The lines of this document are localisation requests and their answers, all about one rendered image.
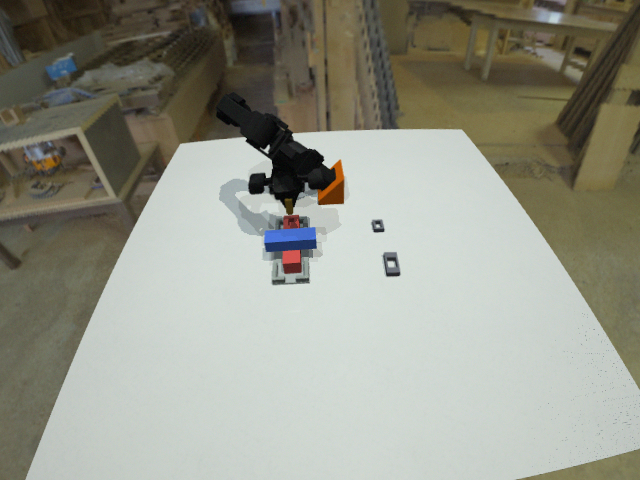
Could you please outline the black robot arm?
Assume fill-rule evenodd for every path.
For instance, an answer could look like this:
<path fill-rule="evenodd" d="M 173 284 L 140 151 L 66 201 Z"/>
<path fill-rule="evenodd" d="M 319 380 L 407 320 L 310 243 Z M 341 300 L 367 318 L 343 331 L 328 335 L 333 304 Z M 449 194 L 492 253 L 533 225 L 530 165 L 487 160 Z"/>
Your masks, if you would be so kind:
<path fill-rule="evenodd" d="M 226 125 L 231 123 L 234 127 L 240 127 L 241 135 L 247 138 L 248 144 L 270 160 L 284 162 L 289 166 L 290 169 L 286 172 L 272 168 L 271 182 L 276 200 L 291 199 L 295 196 L 294 193 L 302 191 L 301 177 L 295 177 L 294 172 L 305 176 L 313 169 L 321 168 L 324 176 L 322 191 L 336 180 L 335 168 L 330 170 L 322 163 L 324 156 L 315 149 L 307 149 L 300 142 L 294 141 L 293 131 L 287 129 L 288 125 L 273 114 L 252 112 L 245 99 L 234 92 L 223 95 L 215 110 L 216 117 Z M 268 145 L 267 154 L 263 150 Z"/>

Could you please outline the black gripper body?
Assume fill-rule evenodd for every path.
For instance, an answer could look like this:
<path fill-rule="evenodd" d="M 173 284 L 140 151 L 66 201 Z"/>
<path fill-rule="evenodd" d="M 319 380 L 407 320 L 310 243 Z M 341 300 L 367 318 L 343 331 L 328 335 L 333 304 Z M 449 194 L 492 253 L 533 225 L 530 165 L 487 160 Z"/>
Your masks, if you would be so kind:
<path fill-rule="evenodd" d="M 272 161 L 273 168 L 278 168 L 278 171 L 286 172 L 289 168 L 284 162 L 274 162 Z M 294 171 L 293 171 L 294 172 Z M 324 176 L 323 170 L 313 169 L 309 174 L 305 176 L 299 176 L 294 172 L 295 177 L 301 177 L 302 188 L 304 188 L 304 184 L 308 183 L 308 187 L 310 189 L 323 189 L 324 188 Z M 270 192 L 274 192 L 271 182 L 271 177 L 266 178 L 265 172 L 262 173 L 254 173 L 250 176 L 250 181 L 248 184 L 249 194 L 257 195 L 262 194 L 265 189 L 264 186 L 269 186 Z"/>

